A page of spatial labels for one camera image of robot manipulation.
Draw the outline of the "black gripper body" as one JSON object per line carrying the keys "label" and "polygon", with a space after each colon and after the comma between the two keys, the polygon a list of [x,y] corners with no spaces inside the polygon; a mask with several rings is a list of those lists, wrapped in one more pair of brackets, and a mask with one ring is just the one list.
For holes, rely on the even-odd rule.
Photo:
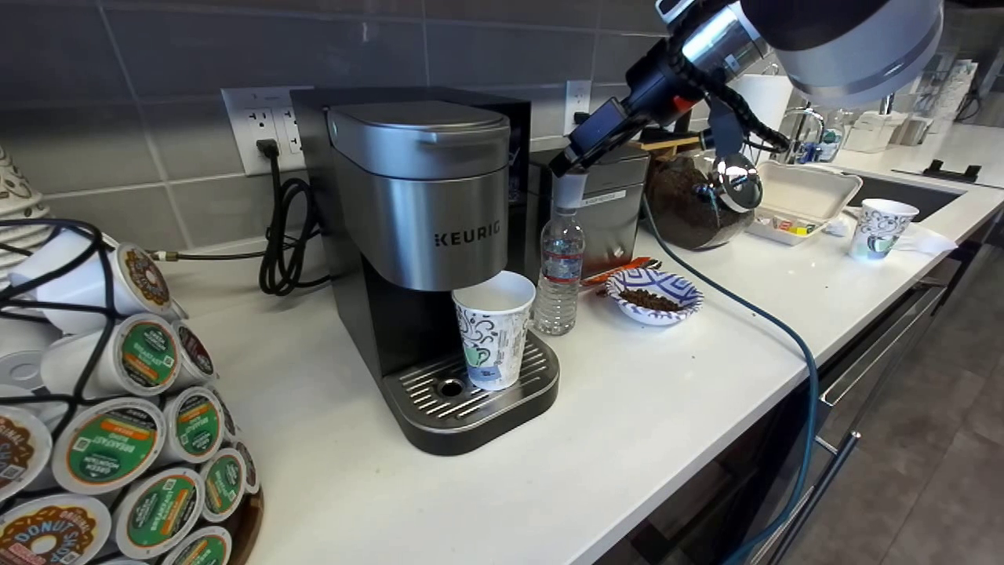
{"label": "black gripper body", "polygon": [[699,97],[696,67],[669,40],[658,40],[628,74],[628,92],[607,97],[595,113],[566,133],[566,147],[548,161],[552,177],[584,171],[607,150],[622,147],[649,123],[684,115]]}

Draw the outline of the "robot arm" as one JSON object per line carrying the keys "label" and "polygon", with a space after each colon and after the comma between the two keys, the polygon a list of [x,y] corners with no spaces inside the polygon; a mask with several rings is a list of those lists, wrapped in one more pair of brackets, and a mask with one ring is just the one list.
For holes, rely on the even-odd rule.
{"label": "robot arm", "polygon": [[730,157],[757,135],[789,140],[730,87],[761,50],[814,108],[862,108],[912,81],[945,30],[945,0],[651,0],[664,25],[628,73],[628,92],[566,133],[548,161],[554,177],[584,171],[644,125],[712,108],[712,147]]}

